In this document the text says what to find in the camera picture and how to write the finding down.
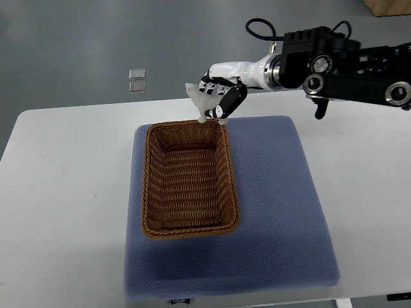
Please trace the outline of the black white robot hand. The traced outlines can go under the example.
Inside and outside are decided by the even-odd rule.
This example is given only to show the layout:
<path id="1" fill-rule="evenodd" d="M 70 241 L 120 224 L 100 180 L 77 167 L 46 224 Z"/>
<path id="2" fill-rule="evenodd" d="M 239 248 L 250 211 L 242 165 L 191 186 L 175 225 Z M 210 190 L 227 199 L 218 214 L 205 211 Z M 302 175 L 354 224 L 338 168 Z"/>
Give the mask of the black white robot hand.
<path id="1" fill-rule="evenodd" d="M 219 98 L 218 104 L 201 111 L 206 118 L 227 119 L 245 100 L 249 89 L 274 90 L 271 76 L 273 56 L 257 62 L 224 62 L 212 65 L 203 75 L 198 91 L 207 98 Z"/>

